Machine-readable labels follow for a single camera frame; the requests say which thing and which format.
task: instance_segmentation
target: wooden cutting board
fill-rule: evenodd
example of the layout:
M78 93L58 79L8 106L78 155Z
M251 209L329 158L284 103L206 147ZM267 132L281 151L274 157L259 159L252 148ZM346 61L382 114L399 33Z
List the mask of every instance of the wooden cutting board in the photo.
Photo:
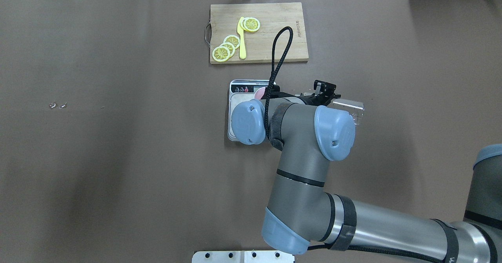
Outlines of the wooden cutting board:
M212 57L226 36L237 34L237 22L241 16L252 16L260 21L260 30L244 31L246 59L239 58L239 50L226 62L216 62ZM293 43L287 53L286 62L306 62L309 59L305 22L301 3L270 4L216 4L211 5L211 41L209 61L211 64L266 63L271 62L272 43L277 33L286 26L293 29ZM281 34L277 41L275 58L281 58L289 38L289 32Z

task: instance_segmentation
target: knife handle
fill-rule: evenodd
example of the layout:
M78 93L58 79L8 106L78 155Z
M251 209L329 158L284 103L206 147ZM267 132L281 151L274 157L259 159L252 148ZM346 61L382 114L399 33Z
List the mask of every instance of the knife handle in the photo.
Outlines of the knife handle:
M242 33L242 36L240 36L239 58L246 59L246 44L244 43L244 32Z

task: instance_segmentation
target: light blue cover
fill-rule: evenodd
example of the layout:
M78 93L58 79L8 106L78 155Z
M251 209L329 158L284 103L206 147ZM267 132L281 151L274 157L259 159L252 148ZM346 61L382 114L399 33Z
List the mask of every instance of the light blue cover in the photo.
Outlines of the light blue cover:
M319 106L315 111L314 128L317 144L330 161L344 160L355 139L355 124L347 111Z
M293 255L307 252L310 243L286 226L269 208L265 208L262 237L272 248Z
M260 144L265 140L263 115L265 107L260 100L244 101L232 111L232 130L235 137L242 143Z
M476 162L474 163L474 166L478 164L479 162L483 161L484 159L488 159L490 157L502 155L502 143L499 144L492 144L488 145L487 147L484 147L479 151L477 154L477 159Z

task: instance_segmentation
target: lime slice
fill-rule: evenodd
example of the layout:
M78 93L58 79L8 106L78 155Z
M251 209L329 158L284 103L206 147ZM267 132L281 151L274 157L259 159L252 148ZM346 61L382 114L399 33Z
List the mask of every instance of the lime slice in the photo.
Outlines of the lime slice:
M239 38L239 36L236 36L236 35L233 35L233 34L225 37L225 39L223 39L223 42L229 42L229 43L233 44L233 46L235 48L239 48L239 46L240 46L240 38Z
M230 58L230 50L225 46L218 46L213 50L213 59L216 62L224 62Z
M260 29L260 21L257 18L244 18L242 28L249 32L256 32Z
M228 57L229 59L233 56L233 54L235 53L235 47L233 46L232 43L230 42L224 42L224 43L221 43L220 46L225 46L226 48L228 48L228 50L230 50L230 57Z

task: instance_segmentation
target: black band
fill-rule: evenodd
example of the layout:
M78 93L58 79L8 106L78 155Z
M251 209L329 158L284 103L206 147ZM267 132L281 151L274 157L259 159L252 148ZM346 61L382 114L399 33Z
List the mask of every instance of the black band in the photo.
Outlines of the black band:
M488 248L490 249L490 263L497 263L497 247L495 247L495 243L491 239L491 236L484 229L482 229L482 227L473 223L470 224L473 225L483 235L484 240L486 240Z
M289 109L293 102L283 102L277 106L270 119L269 141L272 147L282 151L284 141L281 136L282 120L286 111Z
M277 169L277 174L294 181L299 181L300 183L310 184L311 186L318 186L319 188L324 188L324 183L322 181L314 181L313 179L307 179L306 177L300 177L299 175L291 174L290 172L284 172L281 169Z
M333 196L331 194L329 193L326 194L328 195L329 203L331 204L331 218L329 220L328 230L326 231L324 236L320 240L318 240L320 242L323 242L326 239L328 239L328 236L330 235L331 230L333 229L333 224L335 223L335 201L333 200Z
M342 224L338 238L331 245L327 245L327 248L331 250L346 251L355 235L357 213L355 211L355 205L349 197L342 195L337 196L340 197L344 206L344 223Z
M502 230L502 221L466 210L464 218Z
M455 230L447 226L443 221L432 219L436 221L444 230L446 236L446 256L444 256L443 263L456 263L458 259L458 239Z

